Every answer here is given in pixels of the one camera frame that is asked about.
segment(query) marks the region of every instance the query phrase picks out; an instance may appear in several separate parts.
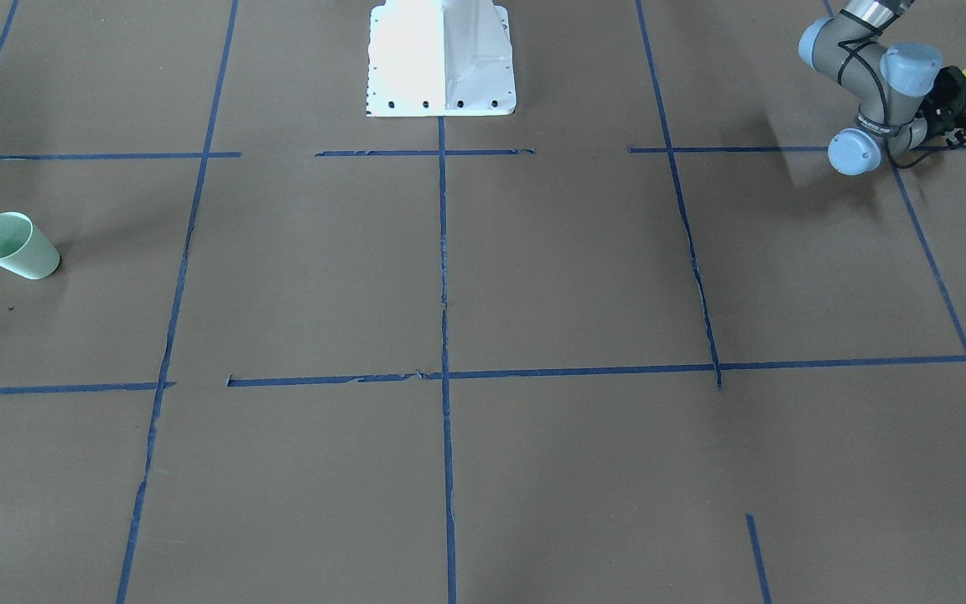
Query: white metal bracket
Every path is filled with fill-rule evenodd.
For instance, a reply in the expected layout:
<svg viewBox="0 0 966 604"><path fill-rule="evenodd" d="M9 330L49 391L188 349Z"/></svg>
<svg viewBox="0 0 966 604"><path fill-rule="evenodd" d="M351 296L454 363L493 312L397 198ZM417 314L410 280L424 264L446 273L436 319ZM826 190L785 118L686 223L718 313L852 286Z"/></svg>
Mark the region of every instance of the white metal bracket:
<svg viewBox="0 0 966 604"><path fill-rule="evenodd" d="M367 114L509 115L509 12L491 0L387 0L371 11Z"/></svg>

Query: mint green cup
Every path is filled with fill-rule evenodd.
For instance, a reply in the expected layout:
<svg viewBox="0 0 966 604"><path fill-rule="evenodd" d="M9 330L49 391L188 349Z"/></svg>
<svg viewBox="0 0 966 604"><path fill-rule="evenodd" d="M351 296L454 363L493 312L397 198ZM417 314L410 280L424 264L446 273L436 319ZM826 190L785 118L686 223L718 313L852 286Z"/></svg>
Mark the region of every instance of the mint green cup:
<svg viewBox="0 0 966 604"><path fill-rule="evenodd" d="M0 214L0 267L25 279L42 279L61 261L57 249L19 211Z"/></svg>

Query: light blue joint cap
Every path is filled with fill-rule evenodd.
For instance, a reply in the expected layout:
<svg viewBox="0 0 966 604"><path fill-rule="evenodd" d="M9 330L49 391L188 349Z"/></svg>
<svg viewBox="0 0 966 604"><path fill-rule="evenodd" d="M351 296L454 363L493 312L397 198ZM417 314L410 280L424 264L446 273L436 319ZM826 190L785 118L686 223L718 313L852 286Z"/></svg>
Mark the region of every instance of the light blue joint cap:
<svg viewBox="0 0 966 604"><path fill-rule="evenodd" d="M878 65L894 91L905 96L926 96L944 58L935 47L919 42L901 42L886 50Z"/></svg>
<svg viewBox="0 0 966 604"><path fill-rule="evenodd" d="M804 59L805 64L811 65L812 69L818 71L815 66L815 42L818 41L818 34L825 27L826 23L832 22L833 17L821 17L815 23L810 24L808 30L800 38L800 58Z"/></svg>
<svg viewBox="0 0 966 604"><path fill-rule="evenodd" d="M829 141L829 163L846 176L858 176L878 168L882 150L870 134L846 128Z"/></svg>

